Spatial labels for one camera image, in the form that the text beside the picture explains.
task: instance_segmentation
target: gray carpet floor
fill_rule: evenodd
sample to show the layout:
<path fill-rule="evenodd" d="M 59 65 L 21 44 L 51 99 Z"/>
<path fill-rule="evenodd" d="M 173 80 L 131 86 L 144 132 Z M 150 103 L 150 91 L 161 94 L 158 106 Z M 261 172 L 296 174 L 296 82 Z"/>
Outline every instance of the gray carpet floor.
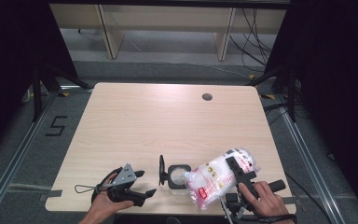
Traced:
<path fill-rule="evenodd" d="M 247 77 L 250 74 L 261 76 L 260 72 L 252 72 L 244 69 L 243 66 L 234 65 L 216 66 L 219 70 L 212 67 L 172 63 L 75 62 L 75 66 L 80 79 L 89 84 L 107 81 L 244 85 L 249 82 Z M 271 78 L 258 85 L 259 94 L 271 94 L 273 81 L 274 79 Z M 73 85 L 64 79 L 60 79 L 60 83 Z M 20 170 L 0 203 L 0 223 L 77 223 L 84 216 L 84 213 L 51 213 L 45 209 L 44 196 L 59 172 L 89 98 L 90 93 L 87 91 L 70 91 L 67 97 L 55 98 Z M 274 99 L 261 99 L 261 102 L 263 106 L 277 104 Z M 31 125 L 33 113 L 33 101 L 24 103 L 16 111 L 14 119 L 3 134 L 0 142 L 0 177 Z M 56 116 L 67 117 L 56 122 L 65 128 L 60 136 L 47 136 L 48 133 L 58 131 L 50 128 Z M 296 143 L 282 118 L 281 110 L 272 110 L 267 114 L 267 118 L 284 170 L 322 205 L 298 153 Z M 326 157 L 328 148 L 301 105 L 296 106 L 296 124 L 323 174 L 324 181 L 335 196 L 345 220 L 347 223 L 358 223 L 358 201 L 336 163 Z M 293 194 L 298 195 L 301 201 L 301 204 L 297 205 L 298 223 L 328 223 L 320 208 L 304 191 L 289 178 L 288 181 Z M 105 223 L 113 223 L 113 218 L 106 220 Z"/>

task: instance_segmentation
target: wooden table top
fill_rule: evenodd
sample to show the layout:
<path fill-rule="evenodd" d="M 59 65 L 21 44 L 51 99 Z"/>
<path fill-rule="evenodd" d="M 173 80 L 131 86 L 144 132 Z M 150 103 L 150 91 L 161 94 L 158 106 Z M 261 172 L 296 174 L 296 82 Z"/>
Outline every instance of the wooden table top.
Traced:
<path fill-rule="evenodd" d="M 203 99 L 207 93 L 212 100 Z M 159 155 L 170 165 L 192 169 L 234 147 L 246 148 L 261 168 L 254 181 L 282 179 L 283 197 L 292 194 L 263 107 L 254 87 L 99 83 L 95 86 L 48 198 L 49 211 L 88 211 L 92 191 L 78 194 L 75 185 L 95 186 L 112 170 L 129 163 L 144 170 L 131 190 L 157 189 L 143 207 L 129 214 L 224 215 L 216 201 L 205 211 L 189 195 L 172 195 L 158 185 Z M 294 204 L 288 204 L 294 213 Z"/>

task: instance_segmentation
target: plastic bag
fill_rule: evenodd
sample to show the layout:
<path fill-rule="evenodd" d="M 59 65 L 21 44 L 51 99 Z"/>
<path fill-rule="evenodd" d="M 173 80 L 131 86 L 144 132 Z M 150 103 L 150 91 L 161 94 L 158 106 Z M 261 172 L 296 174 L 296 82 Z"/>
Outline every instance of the plastic bag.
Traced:
<path fill-rule="evenodd" d="M 258 172 L 255 159 L 244 148 L 233 148 L 222 156 L 200 165 L 191 172 L 185 172 L 186 187 L 193 202 L 201 210 L 231 190 L 237 181 L 229 168 L 226 158 L 234 157 L 245 173 Z"/>

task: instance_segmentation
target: floor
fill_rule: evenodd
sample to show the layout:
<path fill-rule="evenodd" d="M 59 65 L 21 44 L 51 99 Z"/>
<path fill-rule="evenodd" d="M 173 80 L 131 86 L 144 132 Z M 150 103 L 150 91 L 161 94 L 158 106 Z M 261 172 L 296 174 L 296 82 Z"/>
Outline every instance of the floor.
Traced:
<path fill-rule="evenodd" d="M 95 30 L 62 30 L 67 48 L 70 51 L 73 61 L 77 68 L 93 63 L 104 63 L 106 66 L 112 64 L 133 64 L 139 66 L 153 66 L 153 64 L 167 64 L 167 69 L 174 68 L 176 65 L 185 65 L 192 70 L 214 69 L 226 73 L 228 76 L 240 78 L 248 81 L 249 74 L 259 76 L 261 73 L 253 70 L 262 70 L 260 63 L 256 62 L 249 56 L 242 56 L 233 42 L 230 42 L 227 49 L 227 57 L 223 62 L 217 60 L 216 49 L 212 34 L 206 33 L 178 33 L 178 32 L 147 32 L 147 31 L 130 31 L 127 32 L 121 45 L 119 54 L 116 59 L 109 60 L 103 43 L 100 31 Z M 242 46 L 245 43 L 243 34 L 235 34 L 233 39 Z M 273 46 L 275 35 L 260 35 L 259 38 L 270 48 Z M 246 48 L 258 60 L 263 62 L 259 48 L 249 46 Z M 268 80 L 264 85 L 260 85 L 259 93 L 268 98 L 270 93 L 270 84 L 273 80 Z M 82 108 L 87 103 L 89 92 L 72 94 L 70 98 L 75 103 L 65 102 L 65 98 L 58 97 L 52 103 L 51 111 L 61 111 L 65 104 L 71 104 L 66 113 L 71 114 L 71 125 L 65 127 L 69 130 L 66 137 L 60 138 L 60 144 L 68 146 L 76 130 L 76 124 L 81 118 Z M 279 99 L 262 99 L 263 106 L 276 104 Z M 5 134 L 6 138 L 0 145 L 0 181 L 2 174 L 7 172 L 7 167 L 11 164 L 13 156 L 16 156 L 19 146 L 24 144 L 23 136 L 27 135 L 30 127 L 32 128 L 31 117 L 33 115 L 32 101 L 16 112 L 16 118 Z M 307 112 L 303 108 L 296 111 L 298 120 L 295 128 L 301 132 L 305 139 L 305 146 L 301 142 L 293 140 L 293 132 L 290 132 L 290 120 L 284 110 L 276 109 L 268 113 L 268 122 L 270 124 L 272 135 L 279 149 L 283 168 L 291 175 L 295 175 L 295 181 L 303 183 L 303 187 L 308 190 L 310 195 L 322 204 L 326 196 L 321 192 L 324 189 L 318 185 L 326 185 L 327 189 L 333 192 L 332 198 L 338 204 L 339 211 L 330 216 L 338 216 L 332 223 L 358 223 L 358 202 L 351 192 L 351 188 L 346 183 L 334 161 L 326 157 L 328 149 L 325 148 L 323 141 L 313 127 L 311 120 L 307 117 Z M 42 128 L 48 128 L 50 121 L 44 120 Z M 45 169 L 49 167 L 52 161 L 60 163 L 65 155 L 65 149 L 56 153 L 48 153 L 48 149 L 55 145 L 50 142 L 40 141 L 38 136 L 29 139 L 33 148 L 25 152 L 18 170 L 19 172 L 10 180 L 11 185 L 7 187 L 7 193 L 2 195 L 0 201 L 0 223 L 74 223 L 81 219 L 84 214 L 52 214 L 44 209 L 46 194 L 54 181 L 55 174 L 59 166 L 54 169 Z M 305 164 L 307 159 L 301 150 L 309 151 L 312 157 L 311 163 L 317 166 L 322 173 L 322 179 L 318 179 L 312 174 L 310 167 Z M 328 223 L 323 213 L 309 196 L 299 188 L 294 181 L 290 181 L 294 194 L 297 197 L 297 215 L 299 223 Z M 334 204 L 324 204 L 322 207 L 334 206 Z"/>

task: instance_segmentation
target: red label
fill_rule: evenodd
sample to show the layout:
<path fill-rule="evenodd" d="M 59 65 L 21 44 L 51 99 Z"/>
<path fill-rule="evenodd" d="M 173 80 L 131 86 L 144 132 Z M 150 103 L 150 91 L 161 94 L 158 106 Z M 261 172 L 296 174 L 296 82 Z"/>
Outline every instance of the red label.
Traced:
<path fill-rule="evenodd" d="M 206 199 L 207 195 L 204 188 L 199 189 L 199 195 L 201 196 L 201 199 Z"/>

